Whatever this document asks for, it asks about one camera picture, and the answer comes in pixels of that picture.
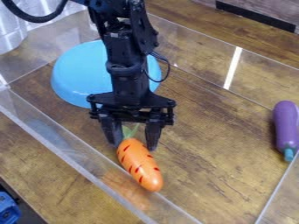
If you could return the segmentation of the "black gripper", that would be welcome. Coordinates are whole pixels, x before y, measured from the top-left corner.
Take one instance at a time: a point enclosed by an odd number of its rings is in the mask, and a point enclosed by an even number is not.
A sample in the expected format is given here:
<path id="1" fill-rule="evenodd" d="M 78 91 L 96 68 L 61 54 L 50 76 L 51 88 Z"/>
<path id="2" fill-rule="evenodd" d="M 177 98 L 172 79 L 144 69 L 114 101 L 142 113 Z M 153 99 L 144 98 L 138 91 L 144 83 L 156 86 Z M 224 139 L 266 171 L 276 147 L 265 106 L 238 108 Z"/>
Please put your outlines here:
<path id="1" fill-rule="evenodd" d="M 86 97 L 89 117 L 100 120 L 106 141 L 113 147 L 122 141 L 121 122 L 145 123 L 146 149 L 153 151 L 161 125 L 173 124 L 176 102 L 150 90 L 146 63 L 117 66 L 108 62 L 106 71 L 112 90 Z"/>

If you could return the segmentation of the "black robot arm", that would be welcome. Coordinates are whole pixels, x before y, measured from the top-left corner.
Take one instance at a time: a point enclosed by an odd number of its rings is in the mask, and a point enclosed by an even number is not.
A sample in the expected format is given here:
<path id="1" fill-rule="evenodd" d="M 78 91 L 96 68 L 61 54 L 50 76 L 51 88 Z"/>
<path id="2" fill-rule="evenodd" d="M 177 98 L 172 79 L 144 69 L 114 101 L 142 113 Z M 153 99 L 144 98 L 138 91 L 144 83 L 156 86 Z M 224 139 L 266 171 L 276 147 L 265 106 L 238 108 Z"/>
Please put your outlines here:
<path id="1" fill-rule="evenodd" d="M 152 27 L 145 0 L 70 0 L 88 7 L 90 21 L 106 49 L 105 68 L 112 91 L 90 94 L 89 116 L 98 120 L 108 142 L 124 139 L 121 123 L 142 123 L 145 145 L 154 150 L 162 127 L 173 124 L 176 102 L 152 92 L 146 57 L 157 56 L 157 31 Z"/>

